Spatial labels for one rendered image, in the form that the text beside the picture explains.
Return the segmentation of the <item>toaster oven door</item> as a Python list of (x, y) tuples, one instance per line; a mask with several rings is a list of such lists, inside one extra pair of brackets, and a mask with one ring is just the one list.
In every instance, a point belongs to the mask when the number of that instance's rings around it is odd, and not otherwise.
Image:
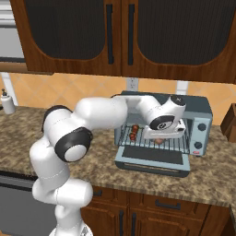
[(123, 170), (141, 171), (173, 177), (186, 177), (190, 172), (187, 154), (181, 151), (150, 147), (119, 147), (115, 165)]

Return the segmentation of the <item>metal toaster oven rack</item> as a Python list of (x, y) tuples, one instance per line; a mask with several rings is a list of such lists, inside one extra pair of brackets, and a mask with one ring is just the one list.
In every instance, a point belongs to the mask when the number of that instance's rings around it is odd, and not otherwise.
[(140, 148), (155, 148), (164, 150), (181, 151), (189, 154), (189, 138), (187, 132), (184, 132), (181, 138), (166, 138), (161, 144), (157, 144), (154, 139), (144, 138), (144, 126), (139, 125), (136, 139), (131, 140), (132, 124), (124, 124), (114, 130), (114, 144), (116, 146), (133, 146)]

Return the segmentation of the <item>grey range hood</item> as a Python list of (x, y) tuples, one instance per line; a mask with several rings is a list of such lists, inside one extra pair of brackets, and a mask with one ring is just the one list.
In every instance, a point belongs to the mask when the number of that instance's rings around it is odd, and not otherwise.
[(0, 0), (0, 62), (25, 62), (9, 0)]

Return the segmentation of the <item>white dispenser bottle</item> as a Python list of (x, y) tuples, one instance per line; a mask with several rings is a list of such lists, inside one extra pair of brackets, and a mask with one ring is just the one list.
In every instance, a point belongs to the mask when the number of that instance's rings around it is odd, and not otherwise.
[(4, 89), (2, 89), (1, 101), (5, 114), (12, 114), (16, 111), (12, 97)]

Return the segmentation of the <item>white wall socket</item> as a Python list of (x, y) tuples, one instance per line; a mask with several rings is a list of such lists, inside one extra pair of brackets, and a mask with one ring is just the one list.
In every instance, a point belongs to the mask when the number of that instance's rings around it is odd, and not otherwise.
[(130, 91), (138, 91), (139, 79), (136, 77), (128, 77), (126, 79), (126, 89)]
[(186, 95), (188, 91), (188, 81), (181, 81), (178, 80), (176, 84), (176, 91), (175, 93), (178, 95)]

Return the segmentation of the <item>grey-blue toaster oven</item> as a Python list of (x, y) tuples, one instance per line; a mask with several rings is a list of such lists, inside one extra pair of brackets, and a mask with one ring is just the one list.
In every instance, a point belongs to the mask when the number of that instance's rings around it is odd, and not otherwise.
[[(213, 113), (211, 111), (208, 99), (206, 97), (181, 95), (181, 98), (186, 102), (186, 108), (183, 113), (183, 122), (185, 124), (185, 132), (189, 138), (190, 155), (197, 157), (204, 156), (207, 150), (208, 137), (212, 125)], [(145, 128), (145, 120), (140, 112), (135, 108), (128, 109), (127, 119), (124, 124), (138, 124)], [(197, 126), (205, 124), (206, 130), (200, 131)], [(196, 149), (195, 142), (201, 142), (202, 148)]]

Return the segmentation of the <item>brown drawer front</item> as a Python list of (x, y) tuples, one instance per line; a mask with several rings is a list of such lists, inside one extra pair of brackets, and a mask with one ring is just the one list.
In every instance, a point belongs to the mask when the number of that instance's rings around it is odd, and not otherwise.
[(128, 203), (128, 195), (126, 191), (100, 186), (93, 187), (93, 193), (99, 190), (102, 190), (102, 196), (93, 195), (93, 199), (96, 201), (109, 202), (121, 206), (125, 206)]
[[(181, 203), (181, 210), (155, 206), (155, 200), (157, 199), (164, 204), (176, 205), (177, 203)], [(171, 212), (173, 215), (182, 215), (185, 217), (197, 219), (203, 219), (206, 216), (208, 210), (208, 205), (206, 204), (156, 195), (142, 195), (140, 197), (140, 202), (146, 209), (149, 210)]]

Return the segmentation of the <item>brown wooden block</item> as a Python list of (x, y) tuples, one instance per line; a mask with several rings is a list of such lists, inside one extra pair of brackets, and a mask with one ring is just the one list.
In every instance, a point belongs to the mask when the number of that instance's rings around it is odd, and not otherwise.
[(227, 111), (220, 129), (231, 143), (236, 143), (236, 103), (232, 103)]

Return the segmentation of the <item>kebab skewer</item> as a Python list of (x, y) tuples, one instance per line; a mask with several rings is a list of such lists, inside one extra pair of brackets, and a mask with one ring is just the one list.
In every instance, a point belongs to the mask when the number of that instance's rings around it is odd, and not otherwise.
[(131, 131), (129, 133), (129, 138), (132, 142), (137, 141), (140, 138), (141, 127), (138, 124), (133, 124), (131, 127)]

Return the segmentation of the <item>brown base cupboard door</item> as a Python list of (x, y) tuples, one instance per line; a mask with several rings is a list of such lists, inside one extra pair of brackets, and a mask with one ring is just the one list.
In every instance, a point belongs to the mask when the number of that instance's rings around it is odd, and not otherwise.
[(130, 236), (133, 213), (136, 213), (136, 236), (199, 236), (203, 225), (201, 219), (154, 213), (132, 207)]
[(81, 215), (91, 228), (93, 236), (119, 236), (119, 212), (124, 212), (124, 236), (127, 236), (127, 208), (94, 203), (83, 207)]

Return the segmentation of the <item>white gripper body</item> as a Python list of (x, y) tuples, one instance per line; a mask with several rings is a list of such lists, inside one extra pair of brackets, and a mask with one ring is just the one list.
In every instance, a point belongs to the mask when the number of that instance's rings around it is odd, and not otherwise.
[(176, 127), (173, 130), (152, 130), (146, 125), (144, 128), (143, 137), (145, 139), (180, 138), (183, 136), (184, 132), (184, 127)]

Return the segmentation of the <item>grey dishwasher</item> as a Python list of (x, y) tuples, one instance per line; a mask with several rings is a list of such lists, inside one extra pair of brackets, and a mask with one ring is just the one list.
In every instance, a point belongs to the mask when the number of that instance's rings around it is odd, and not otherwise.
[(0, 171), (0, 231), (10, 236), (49, 236), (56, 227), (54, 205), (32, 196), (36, 176)]

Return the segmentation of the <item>brown wall cupboard door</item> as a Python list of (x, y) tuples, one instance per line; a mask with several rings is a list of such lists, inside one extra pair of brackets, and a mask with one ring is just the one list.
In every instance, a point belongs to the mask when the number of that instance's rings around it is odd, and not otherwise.
[[(10, 4), (29, 71), (121, 75), (121, 0), (10, 0)], [(112, 65), (108, 4), (112, 4)]]
[[(128, 65), (130, 4), (133, 65)], [(122, 0), (122, 74), (236, 84), (236, 0)]]

